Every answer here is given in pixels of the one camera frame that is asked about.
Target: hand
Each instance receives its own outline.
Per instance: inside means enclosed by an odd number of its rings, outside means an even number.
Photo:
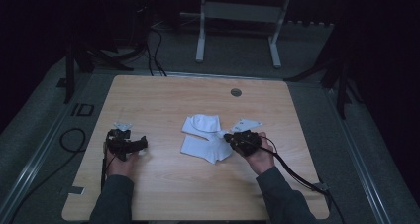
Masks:
[[[268,142],[266,141],[265,132],[259,133],[259,136],[262,139],[262,147],[269,149],[270,151],[273,151],[272,146],[270,146]],[[275,166],[273,155],[262,149],[258,149],[252,155],[245,157],[245,160],[250,164],[251,169],[257,175],[260,175],[263,172]]]
[[[139,153],[129,154],[127,160],[124,162],[115,157],[115,155],[112,154],[109,150],[107,153],[107,176],[122,175],[133,180],[133,167],[136,161],[139,159]]]

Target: metal frame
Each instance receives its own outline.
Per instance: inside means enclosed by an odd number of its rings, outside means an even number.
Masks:
[[[275,68],[281,67],[278,55],[277,40],[290,0],[284,0],[283,6],[268,7],[257,5],[229,4],[206,2],[201,0],[200,34],[198,36],[196,62],[203,62],[206,43],[205,20],[206,18],[232,19],[254,22],[275,23],[275,31],[268,37],[269,50],[271,51],[272,64]]]

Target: black handheld controller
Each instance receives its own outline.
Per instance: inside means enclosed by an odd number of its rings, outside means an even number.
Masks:
[[[112,154],[120,159],[126,161],[126,155],[133,152],[138,152],[148,146],[148,140],[146,136],[142,136],[139,141],[130,141],[131,131],[121,131],[120,129],[111,129],[105,140],[104,149],[108,148]]]
[[[231,145],[232,149],[243,157],[253,154],[262,145],[262,139],[259,134],[250,130],[234,134],[227,133],[223,137]]]

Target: camera gripper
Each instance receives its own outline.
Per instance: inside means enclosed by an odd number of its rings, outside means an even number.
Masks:
[[[243,157],[253,154],[262,145],[262,139],[259,134],[250,130],[234,134],[227,133],[223,137],[231,145],[232,149]]]

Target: round hole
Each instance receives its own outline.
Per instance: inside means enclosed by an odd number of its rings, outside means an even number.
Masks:
[[[232,94],[232,96],[234,96],[234,97],[239,97],[239,96],[241,96],[241,95],[242,95],[242,91],[241,91],[241,89],[239,89],[239,88],[233,88],[233,89],[231,90],[231,94]]]

